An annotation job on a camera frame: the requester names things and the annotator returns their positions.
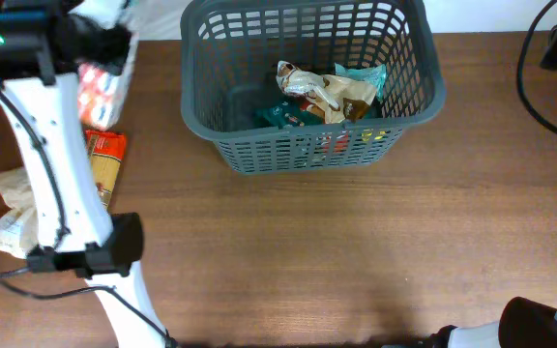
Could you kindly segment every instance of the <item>wood grain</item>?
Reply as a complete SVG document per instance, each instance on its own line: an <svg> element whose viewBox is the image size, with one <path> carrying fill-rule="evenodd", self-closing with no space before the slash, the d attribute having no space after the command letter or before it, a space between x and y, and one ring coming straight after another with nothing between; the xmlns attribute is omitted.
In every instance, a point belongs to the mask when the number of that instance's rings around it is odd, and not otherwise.
<svg viewBox="0 0 557 348"><path fill-rule="evenodd" d="M139 212L145 279L175 337L211 344L362 342L557 306L557 136L518 101L523 34L435 37L444 111L370 167L244 177L180 115L180 45L144 43L118 131L111 206ZM557 73L526 84L557 124ZM0 171L20 165L0 114ZM0 216L5 206L0 199ZM0 253L0 271L20 266ZM73 275L19 283L43 292ZM112 347L93 295L36 303L0 289L0 347Z"/></svg>

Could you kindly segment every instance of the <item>white wall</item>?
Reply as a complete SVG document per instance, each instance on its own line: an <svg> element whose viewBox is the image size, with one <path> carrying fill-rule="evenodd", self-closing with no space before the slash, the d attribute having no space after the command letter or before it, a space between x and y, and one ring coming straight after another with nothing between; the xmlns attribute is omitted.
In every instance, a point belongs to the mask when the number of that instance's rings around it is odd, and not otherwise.
<svg viewBox="0 0 557 348"><path fill-rule="evenodd" d="M181 39L180 17L191 0L151 1L154 5L143 39ZM425 0L425 5L434 33L525 31L548 1ZM539 29L549 30L554 24L557 24L557 4L542 20Z"/></svg>

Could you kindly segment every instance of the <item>black cable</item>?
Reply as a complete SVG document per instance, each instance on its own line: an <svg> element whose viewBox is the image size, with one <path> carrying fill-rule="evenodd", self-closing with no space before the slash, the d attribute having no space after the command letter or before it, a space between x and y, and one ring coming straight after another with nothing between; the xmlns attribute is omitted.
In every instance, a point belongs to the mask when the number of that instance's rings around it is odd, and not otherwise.
<svg viewBox="0 0 557 348"><path fill-rule="evenodd" d="M545 120L545 118L543 118L543 116L532 106L530 101L528 101L528 98L526 97L526 93L523 88L523 68L526 61L526 55L528 54L528 48L530 47L530 41L532 40L537 25L541 21L542 17L556 3L557 0L551 0L547 5L545 5L545 7L541 10L539 15L537 15L537 17L534 19L534 22L532 22L532 25L528 30L528 35L526 36L526 39L523 43L523 47L521 48L521 54L519 55L519 63L517 64L517 93L519 94L519 98L521 99L521 102L528 110L530 115L532 115L532 117L534 117L534 119L537 120L537 122L539 122L543 127L557 134L557 127L551 124L549 121Z"/></svg>
<svg viewBox="0 0 557 348"><path fill-rule="evenodd" d="M38 300L38 301L59 300L59 299L64 299L64 298L68 298L68 297L71 297L71 296L76 296L76 295L81 295L81 294L89 294L89 293L94 293L94 292L97 292L97 291L104 291L104 292L110 294L111 296L113 296L117 301L120 302L120 304L124 305L124 307L126 307L129 311L131 311L137 317L139 317L139 319L143 320L147 325L149 325L152 329L154 329L164 339L165 342L170 342L171 341L171 337L169 337L168 333L164 333L161 330L161 328L159 328L158 325L156 325L152 320L150 320L150 318L145 316L145 314L141 313L138 309L136 309L131 304L129 304L126 300L124 300L124 298L121 297L120 294L118 294L115 291L114 287L91 286L91 287L84 287L84 288L76 289L76 290L73 290L73 291L67 291L67 292L60 293L60 294L42 295L42 294L36 294L36 293L32 293L32 292L20 289L20 288L14 286L14 285L11 285L8 281L5 280L5 279L9 279L9 278L12 278L12 277L15 277L15 276L21 276L21 275L24 275L24 274L30 273L30 272L31 272L31 270L28 267L23 267L21 269L14 270L14 271L9 271L9 272L2 272L2 273L0 273L0 285L5 287L6 289L12 291L13 293L15 293L17 295L20 295L20 296L26 297L26 298L30 298L30 299L33 299L33 300Z"/></svg>
<svg viewBox="0 0 557 348"><path fill-rule="evenodd" d="M55 180L55 174L53 173L53 169L50 165L50 161L48 160L46 152L44 151L43 142L39 139L38 135L34 132L31 125L29 125L29 122L27 122L27 120L22 116L20 111L18 111L14 103L10 101L10 99L3 93L1 82L0 82L0 101L3 104L5 104L6 107L8 107L8 109L12 112L12 114L15 116L16 120L18 121L15 127L17 128L23 127L25 129L25 131L29 135L29 138L31 139L33 148L36 151L38 151L38 155L40 156L40 159L43 163L44 171L46 172L46 176L48 177L48 181L50 182L53 195L55 196L55 203L57 204L57 210L59 211L60 229L57 231L57 236L55 238L55 243L53 246L54 249L57 249L61 245L64 237L70 234L70 229L66 226L66 212L64 209L64 201L62 199L61 191L57 186L57 181Z"/></svg>

